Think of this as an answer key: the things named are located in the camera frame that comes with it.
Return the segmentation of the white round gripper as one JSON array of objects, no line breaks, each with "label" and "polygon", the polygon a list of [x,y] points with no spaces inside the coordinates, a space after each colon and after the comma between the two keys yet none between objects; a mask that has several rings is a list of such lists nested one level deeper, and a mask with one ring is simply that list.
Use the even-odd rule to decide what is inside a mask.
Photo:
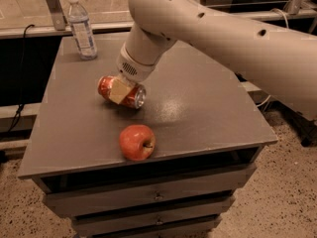
[{"label": "white round gripper", "polygon": [[116,76],[114,78],[109,99],[116,104],[120,104],[134,88],[132,81],[142,82],[146,80],[156,67],[133,60],[126,50],[126,45],[123,45],[120,49],[116,64],[118,71],[125,77]]}]

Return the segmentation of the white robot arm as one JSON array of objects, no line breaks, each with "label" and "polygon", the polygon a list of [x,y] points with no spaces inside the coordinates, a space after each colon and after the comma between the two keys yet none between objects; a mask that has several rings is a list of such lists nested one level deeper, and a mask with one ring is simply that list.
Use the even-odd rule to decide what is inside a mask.
[{"label": "white robot arm", "polygon": [[209,9],[198,0],[128,0],[134,25],[110,99],[121,102],[183,41],[309,121],[317,119],[317,38]]}]

